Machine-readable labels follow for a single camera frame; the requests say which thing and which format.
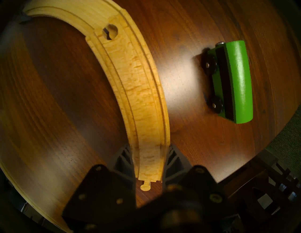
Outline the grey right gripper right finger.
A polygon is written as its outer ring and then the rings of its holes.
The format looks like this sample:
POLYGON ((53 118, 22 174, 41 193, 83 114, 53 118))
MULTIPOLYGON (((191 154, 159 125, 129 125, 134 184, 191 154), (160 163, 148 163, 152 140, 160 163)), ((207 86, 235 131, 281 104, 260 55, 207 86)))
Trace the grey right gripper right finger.
POLYGON ((163 189, 167 190, 171 185, 194 191, 205 203, 224 204, 226 201, 208 169, 202 165, 192 166, 175 145, 169 147, 163 170, 163 189))

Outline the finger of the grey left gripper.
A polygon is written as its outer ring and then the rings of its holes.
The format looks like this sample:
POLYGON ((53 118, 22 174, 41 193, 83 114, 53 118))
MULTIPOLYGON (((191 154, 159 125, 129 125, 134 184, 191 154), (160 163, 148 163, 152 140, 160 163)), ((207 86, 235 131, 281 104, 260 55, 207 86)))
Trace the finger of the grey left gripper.
POLYGON ((28 16, 26 13, 19 14, 19 24, 26 24, 27 22, 31 21, 32 17, 28 16))

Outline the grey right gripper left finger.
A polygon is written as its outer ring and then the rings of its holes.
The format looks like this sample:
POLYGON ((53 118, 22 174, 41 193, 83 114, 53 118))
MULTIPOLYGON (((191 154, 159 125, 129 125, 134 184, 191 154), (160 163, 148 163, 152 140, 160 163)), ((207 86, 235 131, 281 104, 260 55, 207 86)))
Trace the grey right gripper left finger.
POLYGON ((62 218, 72 231, 127 231, 123 220, 135 210, 136 179, 131 149, 122 146, 107 165, 94 165, 62 218))

